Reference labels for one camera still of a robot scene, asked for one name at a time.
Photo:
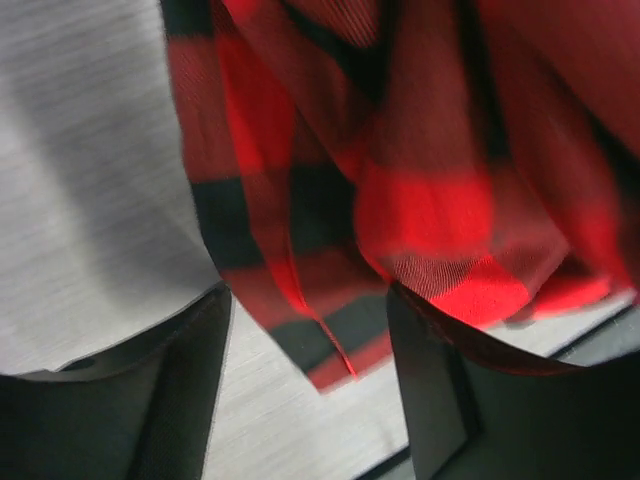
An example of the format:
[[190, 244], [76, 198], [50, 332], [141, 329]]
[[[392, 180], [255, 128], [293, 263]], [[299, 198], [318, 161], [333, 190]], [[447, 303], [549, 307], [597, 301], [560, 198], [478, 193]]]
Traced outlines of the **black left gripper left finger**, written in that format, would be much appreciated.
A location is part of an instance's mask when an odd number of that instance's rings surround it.
[[215, 287], [59, 371], [2, 376], [2, 478], [201, 478], [231, 313]]

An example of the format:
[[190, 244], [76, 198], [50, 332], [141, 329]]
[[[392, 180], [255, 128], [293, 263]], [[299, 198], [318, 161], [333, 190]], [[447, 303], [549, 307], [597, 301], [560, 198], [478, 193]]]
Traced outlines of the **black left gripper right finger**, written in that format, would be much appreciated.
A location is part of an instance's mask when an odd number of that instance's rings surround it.
[[639, 356], [577, 366], [513, 347], [401, 285], [387, 316], [419, 479], [635, 479]]

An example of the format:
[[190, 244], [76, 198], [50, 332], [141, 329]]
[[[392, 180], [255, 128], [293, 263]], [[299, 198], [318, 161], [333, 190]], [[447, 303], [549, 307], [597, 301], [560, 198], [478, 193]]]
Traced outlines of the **red black plaid shirt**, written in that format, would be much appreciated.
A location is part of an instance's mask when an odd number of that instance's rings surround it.
[[477, 329], [639, 287], [635, 1], [165, 1], [201, 236], [319, 390], [389, 285]]

